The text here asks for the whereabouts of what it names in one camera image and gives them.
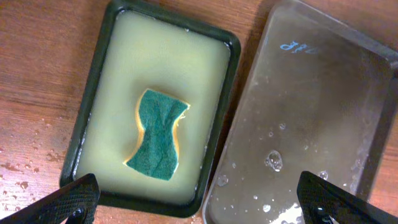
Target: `wood grain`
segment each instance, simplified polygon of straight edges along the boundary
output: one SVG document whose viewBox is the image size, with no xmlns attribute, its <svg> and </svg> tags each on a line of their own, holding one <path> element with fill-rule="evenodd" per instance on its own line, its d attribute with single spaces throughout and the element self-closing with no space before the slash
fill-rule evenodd
<svg viewBox="0 0 398 224">
<path fill-rule="evenodd" d="M 230 30 L 242 44 L 228 133 L 275 0 L 160 0 L 155 4 Z M 398 50 L 398 1 L 308 0 Z M 58 189 L 108 0 L 0 1 L 0 218 Z M 398 215 L 398 123 L 371 203 Z M 202 223 L 99 206 L 95 223 Z"/>
</svg>

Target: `yellowish liquid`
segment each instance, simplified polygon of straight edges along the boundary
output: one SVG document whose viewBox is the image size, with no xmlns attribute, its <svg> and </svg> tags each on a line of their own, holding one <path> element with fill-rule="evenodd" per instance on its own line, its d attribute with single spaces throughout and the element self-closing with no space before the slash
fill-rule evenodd
<svg viewBox="0 0 398 224">
<path fill-rule="evenodd" d="M 76 177 L 94 173 L 101 190 L 170 203 L 194 193 L 229 61 L 224 43 L 135 12 L 118 16 L 91 111 Z M 134 110 L 151 88 L 191 105 L 177 128 L 178 168 L 169 180 L 123 162 L 135 149 Z"/>
</svg>

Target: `sponge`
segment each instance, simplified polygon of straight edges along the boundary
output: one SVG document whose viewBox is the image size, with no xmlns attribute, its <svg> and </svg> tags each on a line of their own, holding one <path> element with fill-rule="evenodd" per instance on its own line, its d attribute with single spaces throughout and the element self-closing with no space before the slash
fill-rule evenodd
<svg viewBox="0 0 398 224">
<path fill-rule="evenodd" d="M 147 89 L 136 106 L 136 150 L 124 164 L 149 177 L 170 180 L 178 166 L 177 123 L 189 107 L 178 99 Z"/>
</svg>

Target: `rectangular container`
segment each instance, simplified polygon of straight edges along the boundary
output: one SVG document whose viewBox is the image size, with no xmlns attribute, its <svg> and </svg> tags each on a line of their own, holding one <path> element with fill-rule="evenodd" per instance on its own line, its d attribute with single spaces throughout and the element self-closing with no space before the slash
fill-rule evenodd
<svg viewBox="0 0 398 224">
<path fill-rule="evenodd" d="M 394 121 L 397 76 L 397 52 L 300 1 L 274 6 L 205 223 L 303 223 L 296 188 L 304 170 L 367 200 Z"/>
<path fill-rule="evenodd" d="M 75 171 L 78 165 L 78 158 L 81 153 L 81 145 L 83 144 L 82 141 L 84 141 L 83 136 L 90 118 L 90 111 L 96 95 L 96 89 L 101 78 L 101 71 L 106 57 L 109 40 L 113 31 L 113 26 L 118 14 L 124 11 L 138 12 L 140 14 L 153 17 L 159 21 L 167 22 L 169 24 L 187 29 L 190 32 L 196 32 L 198 34 L 211 37 L 224 42 L 230 50 L 226 75 L 221 86 L 218 105 L 216 107 L 216 111 L 214 112 L 213 124 L 209 130 L 208 143 L 206 145 L 206 151 L 202 161 L 197 188 L 192 200 L 183 205 L 176 205 L 172 203 L 164 203 L 156 200 L 149 200 L 140 197 L 133 197 L 131 195 L 116 194 L 105 191 L 101 191 L 101 197 L 99 199 L 100 205 L 158 213 L 174 217 L 189 217 L 198 211 L 203 201 L 203 195 L 208 183 L 209 173 L 213 163 L 213 157 L 223 125 L 224 116 L 229 106 L 231 88 L 233 86 L 234 77 L 238 66 L 241 46 L 238 38 L 230 32 L 221 30 L 203 22 L 196 21 L 194 19 L 187 18 L 185 16 L 178 15 L 142 1 L 114 0 L 110 2 L 106 8 L 98 42 L 96 44 L 96 49 L 93 56 L 93 61 L 91 63 L 90 74 L 87 79 L 80 110 L 76 119 L 75 127 L 73 129 L 72 139 L 65 157 L 65 162 L 60 177 L 60 186 L 63 187 L 64 185 L 75 180 Z"/>
</svg>

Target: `transparent plastic lid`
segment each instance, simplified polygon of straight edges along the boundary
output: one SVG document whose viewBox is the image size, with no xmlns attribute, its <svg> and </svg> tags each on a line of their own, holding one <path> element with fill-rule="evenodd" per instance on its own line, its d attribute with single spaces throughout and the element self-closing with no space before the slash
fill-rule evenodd
<svg viewBox="0 0 398 224">
<path fill-rule="evenodd" d="M 366 200 L 383 150 L 373 140 L 397 58 L 304 3 L 274 7 L 205 202 L 205 221 L 303 223 L 296 188 L 304 170 Z M 387 132 L 377 137 L 383 144 Z"/>
</svg>

